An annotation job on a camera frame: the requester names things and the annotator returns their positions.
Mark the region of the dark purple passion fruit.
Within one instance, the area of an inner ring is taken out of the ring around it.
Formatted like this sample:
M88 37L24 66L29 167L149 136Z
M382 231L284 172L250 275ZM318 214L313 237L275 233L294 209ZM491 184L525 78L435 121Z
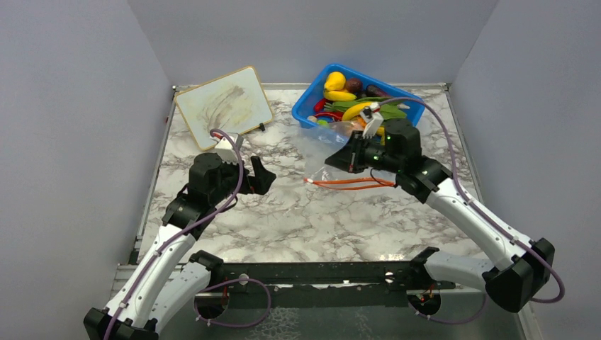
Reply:
M357 94L363 90L363 83L360 79L353 77L346 80L344 90L349 93Z

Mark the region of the orange toy pineapple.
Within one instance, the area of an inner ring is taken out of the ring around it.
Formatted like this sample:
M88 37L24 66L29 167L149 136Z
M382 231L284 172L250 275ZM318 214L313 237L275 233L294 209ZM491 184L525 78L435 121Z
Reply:
M351 120L344 121L344 131L351 135L354 131L360 131L362 134L367 123L360 116L354 117Z

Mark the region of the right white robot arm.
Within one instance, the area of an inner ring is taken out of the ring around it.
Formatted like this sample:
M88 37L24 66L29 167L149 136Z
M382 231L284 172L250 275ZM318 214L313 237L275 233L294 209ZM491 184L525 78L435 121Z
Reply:
M554 245L510 227L458 184L448 168L423 155L420 131L409 120L386 121L382 140L355 130L325 164L351 174L368 168L394 174L398 187L443 214L487 256L478 260L423 251L408 271L410 282L418 288L449 281L479 289L508 312L519 312L533 301L550 279Z

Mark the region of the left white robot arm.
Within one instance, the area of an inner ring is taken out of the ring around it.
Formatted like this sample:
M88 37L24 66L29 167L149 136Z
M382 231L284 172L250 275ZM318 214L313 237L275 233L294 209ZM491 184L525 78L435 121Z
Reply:
M226 290L223 260L206 251L193 254L177 277L172 274L214 217L235 206L237 195L269 191L276 174L265 169L258 156L250 160L251 171L239 156L226 161L205 153L194 159L188 183L168 204L163 225L134 273L104 308L86 314L90 339L158 339L196 293Z

